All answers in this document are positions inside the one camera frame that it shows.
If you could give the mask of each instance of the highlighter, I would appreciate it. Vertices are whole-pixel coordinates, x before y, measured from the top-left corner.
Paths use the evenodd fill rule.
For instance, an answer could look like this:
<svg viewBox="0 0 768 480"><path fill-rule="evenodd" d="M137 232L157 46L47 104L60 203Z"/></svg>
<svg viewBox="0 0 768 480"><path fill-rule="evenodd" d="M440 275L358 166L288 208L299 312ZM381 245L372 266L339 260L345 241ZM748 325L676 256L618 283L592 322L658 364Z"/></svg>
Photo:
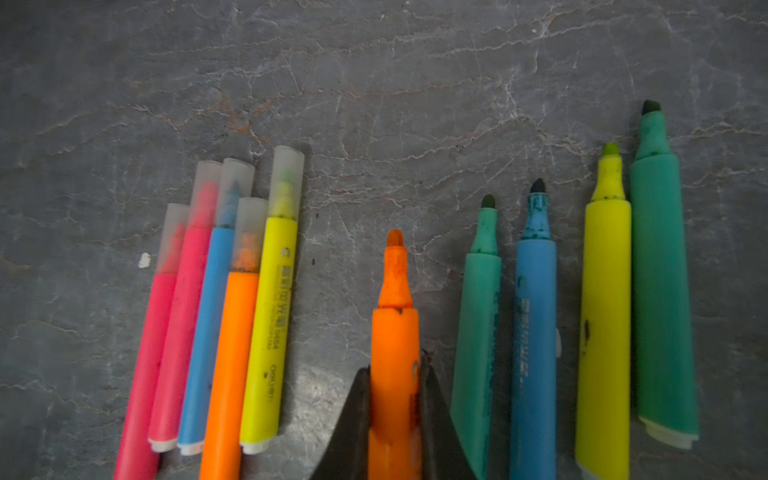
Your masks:
<svg viewBox="0 0 768 480"><path fill-rule="evenodd" d="M509 478L554 480L557 404L558 249L549 230L549 198L539 178L515 268L515 341Z"/></svg>
<svg viewBox="0 0 768 480"><path fill-rule="evenodd" d="M280 420L303 169L303 153L275 147L240 426L247 455L266 450Z"/></svg>
<svg viewBox="0 0 768 480"><path fill-rule="evenodd" d="M203 451L216 348L219 343L221 311L224 308L224 294L227 291L227 277L232 260L237 202L243 196L250 197L253 171L253 165L234 158L225 159L221 168L214 230L210 234L187 390L181 409L179 449L182 455L196 455Z"/></svg>
<svg viewBox="0 0 768 480"><path fill-rule="evenodd" d="M637 414L679 449L699 439L680 163L661 105L645 101L631 167Z"/></svg>
<svg viewBox="0 0 768 480"><path fill-rule="evenodd" d="M629 478L631 207L606 144L584 219L576 462L584 480Z"/></svg>
<svg viewBox="0 0 768 480"><path fill-rule="evenodd" d="M221 317L200 480L237 480L240 477L240 420L259 288L266 209L267 202L261 198L241 198L237 206L234 248Z"/></svg>
<svg viewBox="0 0 768 480"><path fill-rule="evenodd" d="M178 438L181 404L187 384L220 180L221 163L210 160L197 163L187 232L181 248L179 273L149 425L149 442L155 452L169 452L176 446Z"/></svg>
<svg viewBox="0 0 768 480"><path fill-rule="evenodd" d="M419 312L408 286L408 251L391 230L384 250L384 283L371 332L369 480L419 480Z"/></svg>
<svg viewBox="0 0 768 480"><path fill-rule="evenodd" d="M147 432L188 214L189 207L180 204L168 204L165 213L114 480L152 480L157 474L159 455L147 443Z"/></svg>
<svg viewBox="0 0 768 480"><path fill-rule="evenodd" d="M477 478L485 478L488 457L498 291L502 283L495 205L492 195L482 199L475 241L464 260L451 394L451 420Z"/></svg>

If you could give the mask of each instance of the capped yellow highlighter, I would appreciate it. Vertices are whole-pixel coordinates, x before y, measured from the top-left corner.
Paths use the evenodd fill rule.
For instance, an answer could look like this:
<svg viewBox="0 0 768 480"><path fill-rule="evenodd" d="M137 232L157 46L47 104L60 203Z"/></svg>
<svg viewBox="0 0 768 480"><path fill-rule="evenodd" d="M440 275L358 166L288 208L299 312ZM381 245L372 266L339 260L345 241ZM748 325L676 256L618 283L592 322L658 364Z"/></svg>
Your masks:
<svg viewBox="0 0 768 480"><path fill-rule="evenodd" d="M629 478L631 207L606 144L584 220L576 462L584 480Z"/></svg>
<svg viewBox="0 0 768 480"><path fill-rule="evenodd" d="M277 435L303 170L304 154L275 147L240 425L246 455L263 452Z"/></svg>

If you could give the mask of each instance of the orange highlighter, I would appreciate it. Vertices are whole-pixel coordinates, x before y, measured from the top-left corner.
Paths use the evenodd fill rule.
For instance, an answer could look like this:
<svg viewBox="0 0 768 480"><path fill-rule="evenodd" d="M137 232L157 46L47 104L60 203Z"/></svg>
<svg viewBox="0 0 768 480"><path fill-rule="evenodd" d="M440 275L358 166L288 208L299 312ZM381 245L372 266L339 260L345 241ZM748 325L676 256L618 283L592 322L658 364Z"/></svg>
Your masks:
<svg viewBox="0 0 768 480"><path fill-rule="evenodd" d="M384 250L384 284L373 310L369 480L419 480L419 312L408 287L408 252L392 230Z"/></svg>
<svg viewBox="0 0 768 480"><path fill-rule="evenodd" d="M259 287L266 206L266 200L261 198L241 198L237 205L232 264L221 317L200 480L240 477L240 418Z"/></svg>

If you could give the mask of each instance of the black tip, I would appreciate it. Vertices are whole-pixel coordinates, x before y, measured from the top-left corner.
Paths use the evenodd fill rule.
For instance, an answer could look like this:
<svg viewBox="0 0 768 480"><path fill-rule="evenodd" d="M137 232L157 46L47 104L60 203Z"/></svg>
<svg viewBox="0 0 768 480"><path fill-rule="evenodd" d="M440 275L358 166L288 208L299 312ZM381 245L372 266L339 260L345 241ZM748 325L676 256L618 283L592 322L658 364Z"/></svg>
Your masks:
<svg viewBox="0 0 768 480"><path fill-rule="evenodd" d="M496 199L493 195L485 195L482 198L482 205L480 205L480 208L496 208Z"/></svg>
<svg viewBox="0 0 768 480"><path fill-rule="evenodd" d="M544 181L539 178L537 179L533 185L531 185L531 193L532 194L545 194L547 193L547 187L544 185Z"/></svg>
<svg viewBox="0 0 768 480"><path fill-rule="evenodd" d="M643 115L649 114L652 111L660 111L661 104L657 101L646 100L643 102Z"/></svg>

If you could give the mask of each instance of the pen barrel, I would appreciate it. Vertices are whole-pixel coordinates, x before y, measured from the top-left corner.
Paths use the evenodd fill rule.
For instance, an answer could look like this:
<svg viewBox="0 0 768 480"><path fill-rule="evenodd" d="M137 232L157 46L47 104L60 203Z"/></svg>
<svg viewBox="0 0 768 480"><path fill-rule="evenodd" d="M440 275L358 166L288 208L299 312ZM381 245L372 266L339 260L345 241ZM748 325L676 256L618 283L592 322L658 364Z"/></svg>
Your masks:
<svg viewBox="0 0 768 480"><path fill-rule="evenodd" d="M501 281L501 258L487 253L466 256L462 306L458 315L451 420L472 471L478 478L485 478L488 457Z"/></svg>
<svg viewBox="0 0 768 480"><path fill-rule="evenodd" d="M369 480L421 478L419 313L373 311Z"/></svg>
<svg viewBox="0 0 768 480"><path fill-rule="evenodd" d="M263 451L277 435L298 228L296 221L285 218L266 221L240 427L247 454Z"/></svg>
<svg viewBox="0 0 768 480"><path fill-rule="evenodd" d="M635 161L631 187L637 413L654 438L689 449L699 425L677 157Z"/></svg>
<svg viewBox="0 0 768 480"><path fill-rule="evenodd" d="M113 480L152 480L157 474L159 455L147 433L175 286L176 273L158 273L152 281Z"/></svg>
<svg viewBox="0 0 768 480"><path fill-rule="evenodd" d="M211 230L188 227L184 235L149 428L155 452L170 451L178 438Z"/></svg>
<svg viewBox="0 0 768 480"><path fill-rule="evenodd" d="M179 446L182 455L196 455L203 449L234 236L235 231L228 228L214 228L210 234L187 388L181 410Z"/></svg>
<svg viewBox="0 0 768 480"><path fill-rule="evenodd" d="M518 243L509 476L554 480L557 268L552 240Z"/></svg>
<svg viewBox="0 0 768 480"><path fill-rule="evenodd" d="M200 480L240 477L240 420L258 288L258 273L229 274Z"/></svg>
<svg viewBox="0 0 768 480"><path fill-rule="evenodd" d="M587 205L576 462L584 478L629 478L631 207Z"/></svg>

